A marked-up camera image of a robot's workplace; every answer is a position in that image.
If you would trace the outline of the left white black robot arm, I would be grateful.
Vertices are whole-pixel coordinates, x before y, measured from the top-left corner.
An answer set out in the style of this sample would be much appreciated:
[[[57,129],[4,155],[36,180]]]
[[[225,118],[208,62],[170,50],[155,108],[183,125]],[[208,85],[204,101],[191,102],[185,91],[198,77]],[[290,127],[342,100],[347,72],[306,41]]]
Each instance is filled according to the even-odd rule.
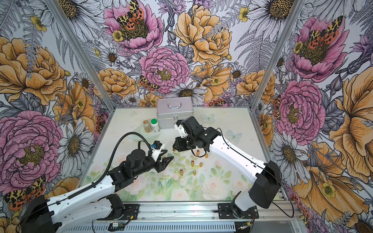
[[[33,200],[22,217],[21,233],[63,233],[92,220],[115,220],[124,217],[125,210],[116,192],[131,185],[135,178],[156,170],[162,172],[173,157],[161,156],[166,150],[155,150],[156,158],[135,149],[118,167],[102,180],[66,194]]]

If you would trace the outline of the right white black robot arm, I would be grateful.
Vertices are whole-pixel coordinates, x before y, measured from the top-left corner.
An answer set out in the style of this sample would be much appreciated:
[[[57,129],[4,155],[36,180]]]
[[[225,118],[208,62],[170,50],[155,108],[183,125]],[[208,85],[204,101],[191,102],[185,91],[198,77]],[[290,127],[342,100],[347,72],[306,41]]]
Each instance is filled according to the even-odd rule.
[[[232,210],[244,212],[254,206],[268,209],[281,187],[280,171],[273,162],[256,159],[229,142],[220,130],[203,127],[195,117],[174,124],[179,137],[173,148],[178,152],[204,149],[233,164],[252,182],[252,187],[239,192],[231,202]]]

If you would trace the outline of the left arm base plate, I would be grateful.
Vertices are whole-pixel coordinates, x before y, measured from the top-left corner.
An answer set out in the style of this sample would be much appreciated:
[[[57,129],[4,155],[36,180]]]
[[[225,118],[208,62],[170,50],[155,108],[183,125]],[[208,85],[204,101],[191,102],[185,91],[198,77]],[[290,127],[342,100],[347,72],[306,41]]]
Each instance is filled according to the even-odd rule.
[[[139,204],[124,204],[117,194],[111,194],[101,200],[109,201],[111,212],[104,218],[98,220],[137,220]]]

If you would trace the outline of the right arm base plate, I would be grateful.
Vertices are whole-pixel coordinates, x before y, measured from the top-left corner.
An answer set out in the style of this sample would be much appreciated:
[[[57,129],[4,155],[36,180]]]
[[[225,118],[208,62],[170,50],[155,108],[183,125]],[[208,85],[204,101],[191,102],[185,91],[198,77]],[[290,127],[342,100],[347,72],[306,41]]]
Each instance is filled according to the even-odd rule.
[[[219,219],[252,219],[259,218],[255,202],[249,191],[240,191],[230,203],[218,203]]]

